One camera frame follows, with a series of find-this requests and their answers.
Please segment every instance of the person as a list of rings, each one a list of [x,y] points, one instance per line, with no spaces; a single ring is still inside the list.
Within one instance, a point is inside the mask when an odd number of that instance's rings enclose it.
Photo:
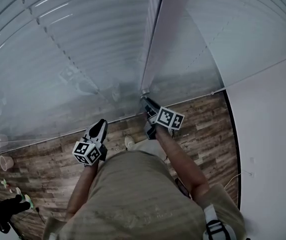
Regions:
[[[15,198],[6,199],[0,202],[0,231],[4,234],[8,233],[10,230],[8,222],[12,215],[34,207],[28,195],[23,196],[18,187],[16,188],[16,191],[17,195]]]
[[[156,140],[135,143],[127,151],[84,168],[69,200],[65,221],[49,218],[43,239],[184,239],[202,240],[204,209],[213,204],[218,219],[237,239],[246,239],[244,219],[221,185],[210,187],[194,161],[156,125]],[[169,174],[171,162],[191,198]]]

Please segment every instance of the floor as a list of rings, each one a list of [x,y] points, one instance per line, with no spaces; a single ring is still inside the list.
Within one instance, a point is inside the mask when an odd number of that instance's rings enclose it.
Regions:
[[[238,174],[238,167],[224,95],[217,93],[170,108],[185,115],[182,128],[174,135],[175,140],[201,167],[211,185],[227,184]],[[142,115],[111,123],[105,140],[108,157],[125,150],[126,135],[133,136],[137,142],[144,140],[143,126]],[[82,134],[71,134],[3,154],[14,159],[14,167],[7,172],[0,169],[0,181],[6,179],[13,190],[19,187],[23,194],[29,194],[35,206],[39,207],[43,220],[49,216],[64,218],[68,200],[83,169],[71,154]],[[168,168],[175,176],[170,163]],[[228,185],[227,192],[237,203],[237,178]],[[0,200],[14,196],[0,183]],[[12,222],[25,239],[41,239],[44,224],[35,211],[30,215],[28,213],[13,216]]]

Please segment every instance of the white bucket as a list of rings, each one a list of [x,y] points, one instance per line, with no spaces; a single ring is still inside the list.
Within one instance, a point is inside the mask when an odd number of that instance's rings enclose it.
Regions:
[[[5,134],[0,133],[0,148],[8,144],[8,138]]]
[[[14,161],[10,156],[1,156],[0,155],[0,165],[2,170],[5,172],[7,169],[10,169],[14,165]]]

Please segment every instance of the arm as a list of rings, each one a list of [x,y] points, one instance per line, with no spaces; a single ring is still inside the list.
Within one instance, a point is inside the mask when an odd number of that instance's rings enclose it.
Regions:
[[[88,198],[89,188],[97,174],[98,162],[92,166],[87,166],[79,178],[71,198],[69,199],[65,219],[72,218],[77,211],[86,203]]]
[[[195,162],[182,150],[182,148],[168,134],[168,130],[156,125],[156,139],[165,151],[177,175],[184,183],[194,201],[209,190],[205,175]]]

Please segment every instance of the pants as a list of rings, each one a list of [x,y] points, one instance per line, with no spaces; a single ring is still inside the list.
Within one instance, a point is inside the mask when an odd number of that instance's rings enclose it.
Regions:
[[[159,144],[158,140],[156,139],[146,139],[141,142],[138,142],[134,145],[131,145],[128,147],[128,150],[130,151],[144,151],[151,155],[159,157],[162,161],[165,162],[167,156],[165,154],[165,151],[162,149],[161,145]]]
[[[22,197],[16,195],[15,198],[6,199],[0,202],[0,218],[2,221],[8,221],[12,215],[21,213],[30,208],[29,202],[22,202]]]

